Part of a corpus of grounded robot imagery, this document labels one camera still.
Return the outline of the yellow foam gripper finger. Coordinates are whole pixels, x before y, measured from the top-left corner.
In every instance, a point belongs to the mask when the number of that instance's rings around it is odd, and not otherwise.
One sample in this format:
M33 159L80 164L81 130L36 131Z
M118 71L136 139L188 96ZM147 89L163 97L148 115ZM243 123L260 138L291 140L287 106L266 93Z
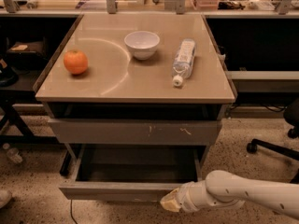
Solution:
M160 205L166 211L177 213L180 210L180 204L177 201L178 189L174 189L166 194L161 200Z

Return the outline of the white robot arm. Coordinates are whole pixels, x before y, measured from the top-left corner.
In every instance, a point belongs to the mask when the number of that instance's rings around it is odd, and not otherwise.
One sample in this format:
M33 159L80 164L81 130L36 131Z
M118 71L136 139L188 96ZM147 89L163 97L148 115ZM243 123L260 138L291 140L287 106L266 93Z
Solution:
M299 219L298 184L247 179L222 170L172 190L160 204L171 212L197 212L202 208L240 207L245 201Z

